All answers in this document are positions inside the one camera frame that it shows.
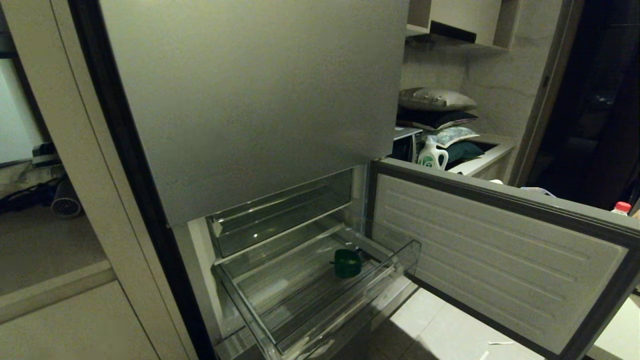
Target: floor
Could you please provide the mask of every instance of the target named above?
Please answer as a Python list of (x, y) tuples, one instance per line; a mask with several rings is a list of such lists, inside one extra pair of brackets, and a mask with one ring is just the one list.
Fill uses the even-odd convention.
[(423, 289), (376, 329), (370, 344), (369, 360), (543, 360)]

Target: pillow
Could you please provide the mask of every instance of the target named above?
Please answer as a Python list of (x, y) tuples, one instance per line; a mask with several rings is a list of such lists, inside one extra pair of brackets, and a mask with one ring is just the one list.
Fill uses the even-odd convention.
[(448, 148), (452, 143), (456, 143), (460, 140), (480, 136), (473, 130), (461, 126), (447, 127), (446, 129), (438, 131), (426, 131), (422, 135), (422, 138), (426, 139), (429, 135), (435, 135), (438, 138), (438, 146), (443, 147), (444, 149)]
[(460, 159), (473, 159), (482, 154), (484, 151), (472, 142), (456, 142), (447, 148), (449, 153), (449, 163)]
[(398, 116), (402, 125), (419, 127), (425, 130), (442, 130), (453, 125), (477, 120), (477, 116), (464, 111), (417, 111), (403, 110)]
[(428, 88), (402, 90), (398, 103), (408, 109), (423, 111), (466, 111), (477, 108), (475, 101), (458, 92)]

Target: red bottle cap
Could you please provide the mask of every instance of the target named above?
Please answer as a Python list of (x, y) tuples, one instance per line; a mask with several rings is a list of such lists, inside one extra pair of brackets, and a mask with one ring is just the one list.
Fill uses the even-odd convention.
[(616, 203), (616, 210), (620, 210), (628, 213), (629, 211), (631, 211), (631, 204), (623, 201), (618, 201)]

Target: open freezer door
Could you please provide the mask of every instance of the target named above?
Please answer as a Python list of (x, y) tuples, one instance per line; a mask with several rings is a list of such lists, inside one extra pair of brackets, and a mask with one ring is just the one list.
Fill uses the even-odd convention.
[(636, 219), (393, 159), (370, 174), (367, 235), (419, 241), (414, 282), (547, 359), (581, 359), (640, 281)]

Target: white bottle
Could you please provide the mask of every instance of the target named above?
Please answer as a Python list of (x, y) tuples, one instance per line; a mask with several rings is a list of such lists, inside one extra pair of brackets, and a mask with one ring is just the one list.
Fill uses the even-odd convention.
[[(444, 167), (447, 166), (447, 161), (449, 161), (449, 153), (436, 147), (437, 140), (438, 138), (433, 135), (427, 136), (424, 149), (418, 155), (418, 165), (444, 170)], [(442, 163), (438, 161), (440, 155), (444, 156)]]
[(631, 211), (631, 204), (623, 201), (618, 201), (616, 203), (616, 207), (611, 210), (614, 214), (629, 216), (629, 211)]

